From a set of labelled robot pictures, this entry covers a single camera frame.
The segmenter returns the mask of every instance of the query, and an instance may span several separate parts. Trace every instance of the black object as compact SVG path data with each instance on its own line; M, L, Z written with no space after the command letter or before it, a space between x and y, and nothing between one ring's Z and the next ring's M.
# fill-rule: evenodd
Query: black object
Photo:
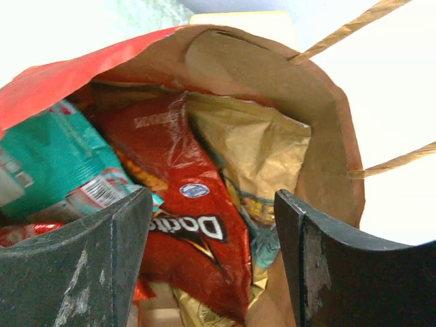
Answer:
M0 249L0 326L125 327L152 209L142 189Z
M436 241L372 236L284 190L275 217L297 327L436 326Z

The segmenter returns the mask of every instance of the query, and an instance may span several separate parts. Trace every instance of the bag handle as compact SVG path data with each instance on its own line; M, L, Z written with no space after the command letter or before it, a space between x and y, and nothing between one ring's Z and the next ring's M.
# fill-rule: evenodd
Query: bag handle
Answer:
M369 23L393 12L395 9L405 5L409 1L411 0L381 0L359 17L343 25L335 32L331 33L329 36L310 47L308 50L288 60L298 65L303 61L306 61L307 59L317 55L318 53L321 53L325 49L330 48L333 44L345 39L348 35L351 35Z
M348 176L351 179L364 179L369 176L377 175L382 172L387 172L389 170L404 166L405 164L423 158L427 155L431 155L433 153L436 153L436 142L423 146L421 149L412 151L406 155L401 155L383 164L381 163L379 165L373 166L368 169L355 170L353 172L349 172Z

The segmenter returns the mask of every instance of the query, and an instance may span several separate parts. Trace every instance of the green snack package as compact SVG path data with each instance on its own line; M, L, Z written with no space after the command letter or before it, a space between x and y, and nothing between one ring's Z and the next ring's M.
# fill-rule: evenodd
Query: green snack package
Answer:
M0 140L0 209L13 222L69 222L141 186L85 117L61 100ZM162 203L153 194L153 210Z

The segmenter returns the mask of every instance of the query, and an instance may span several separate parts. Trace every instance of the gift bag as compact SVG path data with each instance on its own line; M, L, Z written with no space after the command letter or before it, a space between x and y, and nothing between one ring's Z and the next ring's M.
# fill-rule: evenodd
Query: gift bag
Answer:
M197 25L157 31L83 57L30 67L0 90L0 133L36 115L90 81L123 90L159 85L176 91L255 101L311 127L311 140L295 194L358 228L364 208L363 179L436 152L423 149L368 170L344 92L309 59L408 0L383 0L304 53L230 27ZM121 100L116 91L111 101ZM90 106L81 110L95 110ZM143 326L182 326L165 286L135 310ZM246 316L247 326L295 326L283 259L268 269L268 284Z

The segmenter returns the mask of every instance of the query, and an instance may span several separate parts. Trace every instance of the blue oval logo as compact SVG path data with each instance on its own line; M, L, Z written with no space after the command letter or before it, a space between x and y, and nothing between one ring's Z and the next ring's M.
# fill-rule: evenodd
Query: blue oval logo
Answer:
M185 184L180 188L180 193L191 199L200 198L209 192L209 188L203 184Z

